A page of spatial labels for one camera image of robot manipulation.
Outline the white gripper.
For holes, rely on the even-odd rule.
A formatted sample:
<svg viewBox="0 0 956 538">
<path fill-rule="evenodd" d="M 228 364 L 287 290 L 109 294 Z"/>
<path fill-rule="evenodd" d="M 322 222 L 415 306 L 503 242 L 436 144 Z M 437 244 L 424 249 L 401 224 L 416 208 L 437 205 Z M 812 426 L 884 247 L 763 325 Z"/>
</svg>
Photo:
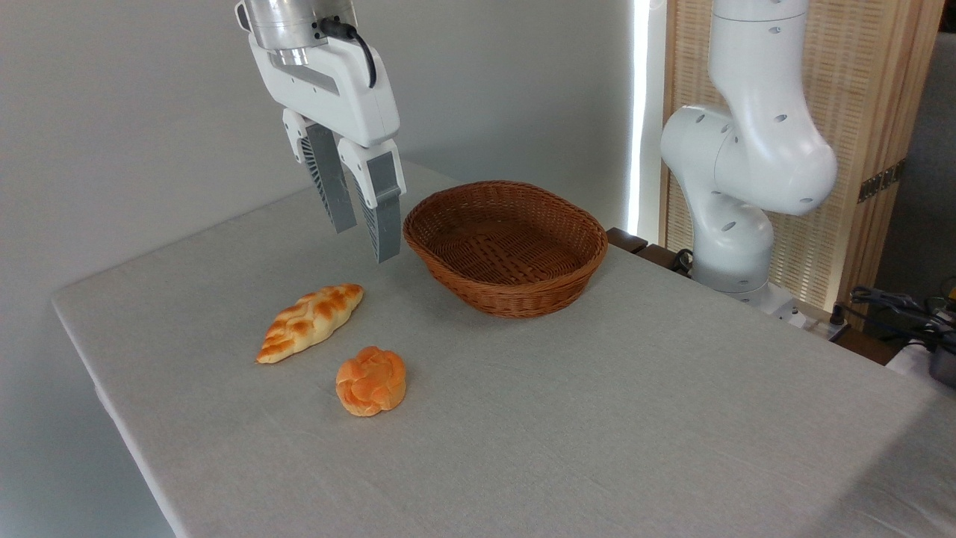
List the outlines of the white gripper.
<svg viewBox="0 0 956 538">
<path fill-rule="evenodd" d="M 287 107 L 282 120 L 291 150 L 310 173 L 335 231 L 356 225 L 341 158 L 361 197 L 376 261 L 392 259 L 402 245 L 400 197 L 407 187 L 392 140 L 400 118 L 378 52 L 372 52 L 376 84 L 369 87 L 366 57 L 355 42 L 327 40 L 308 47 L 308 62 L 301 66 L 280 64 L 252 35 L 248 44 L 267 92 Z M 332 132 L 347 137 L 338 148 Z"/>
</svg>

